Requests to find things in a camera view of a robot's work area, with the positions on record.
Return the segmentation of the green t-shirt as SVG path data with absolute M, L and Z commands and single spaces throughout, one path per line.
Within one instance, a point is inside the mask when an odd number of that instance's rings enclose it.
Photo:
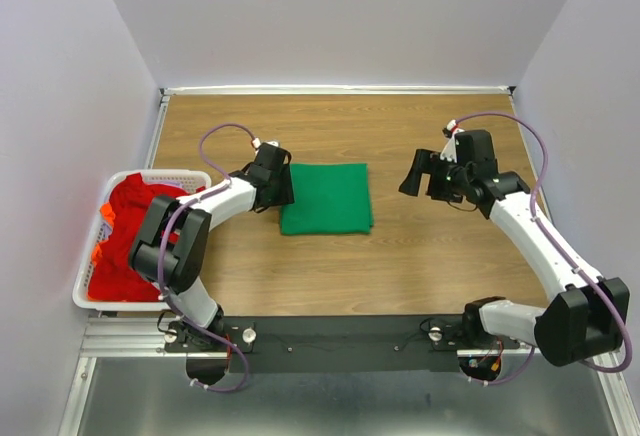
M 285 236 L 368 234 L 374 225 L 365 163 L 290 166 L 294 202 L 281 208 Z

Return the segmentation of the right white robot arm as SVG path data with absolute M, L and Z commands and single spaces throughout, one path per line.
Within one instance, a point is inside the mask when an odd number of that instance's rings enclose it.
M 619 278 L 607 279 L 586 263 L 539 209 L 518 173 L 502 172 L 486 130 L 454 127 L 442 151 L 414 153 L 401 193 L 426 194 L 446 203 L 469 202 L 514 244 L 542 284 L 544 308 L 487 297 L 466 305 L 460 335 L 480 348 L 495 336 L 538 349 L 556 367 L 583 362 L 626 345 L 630 293 Z

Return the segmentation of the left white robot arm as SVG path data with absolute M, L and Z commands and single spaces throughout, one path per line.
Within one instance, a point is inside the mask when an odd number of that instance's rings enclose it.
M 152 199 L 128 256 L 129 267 L 160 291 L 201 351 L 224 337 L 223 310 L 209 296 L 200 273 L 209 233 L 232 217 L 294 202 L 291 153 L 272 142 L 216 186 L 198 193 Z

